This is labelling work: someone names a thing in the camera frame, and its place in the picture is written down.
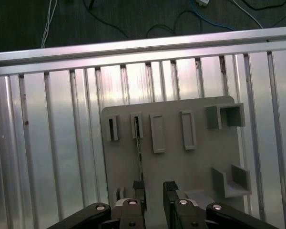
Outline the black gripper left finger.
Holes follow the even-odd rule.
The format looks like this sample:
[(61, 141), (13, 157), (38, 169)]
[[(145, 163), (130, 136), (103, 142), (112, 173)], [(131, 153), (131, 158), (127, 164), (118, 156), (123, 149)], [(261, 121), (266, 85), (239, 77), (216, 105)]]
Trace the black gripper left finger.
[(93, 203), (50, 226), (51, 229), (144, 229), (144, 182), (133, 182), (133, 198), (124, 198), (114, 207)]

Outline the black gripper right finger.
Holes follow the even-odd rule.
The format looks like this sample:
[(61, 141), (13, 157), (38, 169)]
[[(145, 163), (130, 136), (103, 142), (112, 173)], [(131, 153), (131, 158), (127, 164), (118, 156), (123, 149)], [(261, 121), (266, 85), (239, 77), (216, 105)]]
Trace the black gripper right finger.
[(187, 198), (180, 198), (174, 181), (163, 183), (163, 208), (170, 229), (274, 229), (275, 226), (224, 203), (213, 202), (203, 210)]

